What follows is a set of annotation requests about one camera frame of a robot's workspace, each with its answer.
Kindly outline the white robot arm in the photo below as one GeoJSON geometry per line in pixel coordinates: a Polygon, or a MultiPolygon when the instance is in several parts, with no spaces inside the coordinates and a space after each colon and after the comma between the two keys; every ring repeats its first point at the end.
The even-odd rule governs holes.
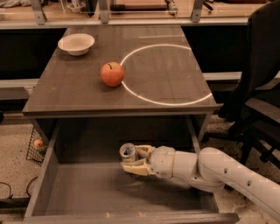
{"type": "Polygon", "coordinates": [[[138,176],[181,179],[201,191],[215,193],[228,185],[280,221],[280,185],[251,171],[221,150],[197,153],[171,147],[126,143],[119,150],[121,166],[138,176]]]}

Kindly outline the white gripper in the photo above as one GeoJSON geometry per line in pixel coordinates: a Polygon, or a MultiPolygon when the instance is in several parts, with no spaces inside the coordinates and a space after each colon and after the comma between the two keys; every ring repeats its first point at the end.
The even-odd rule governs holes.
{"type": "Polygon", "coordinates": [[[160,179],[172,177],[175,150],[171,147],[160,146],[155,149],[151,145],[136,145],[136,153],[140,160],[134,162],[121,162],[123,170],[138,176],[149,176],[152,173],[160,179]]]}

